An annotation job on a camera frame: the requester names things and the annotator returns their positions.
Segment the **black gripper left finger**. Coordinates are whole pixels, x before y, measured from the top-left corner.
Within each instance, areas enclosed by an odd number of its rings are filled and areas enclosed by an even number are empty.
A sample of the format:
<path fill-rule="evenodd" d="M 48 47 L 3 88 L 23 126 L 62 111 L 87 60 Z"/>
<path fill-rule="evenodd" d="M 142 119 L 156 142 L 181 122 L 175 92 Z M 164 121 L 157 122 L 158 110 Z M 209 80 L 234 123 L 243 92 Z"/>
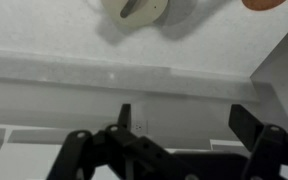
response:
<path fill-rule="evenodd" d="M 184 180 L 190 168 L 146 137 L 130 132 L 131 105 L 123 104 L 118 121 L 92 134 L 70 132 L 47 180 L 91 180 L 107 165 L 121 180 Z"/>

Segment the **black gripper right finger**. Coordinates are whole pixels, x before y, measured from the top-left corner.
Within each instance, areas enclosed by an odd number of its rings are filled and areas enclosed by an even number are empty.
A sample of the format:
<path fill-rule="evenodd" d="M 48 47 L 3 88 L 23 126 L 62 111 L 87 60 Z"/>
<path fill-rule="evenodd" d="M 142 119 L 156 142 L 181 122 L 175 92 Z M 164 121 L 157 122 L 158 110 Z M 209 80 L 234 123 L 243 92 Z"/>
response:
<path fill-rule="evenodd" d="M 286 180 L 280 175 L 288 166 L 288 132 L 276 124 L 264 123 L 240 104 L 231 106 L 230 129 L 250 152 L 243 180 Z"/>

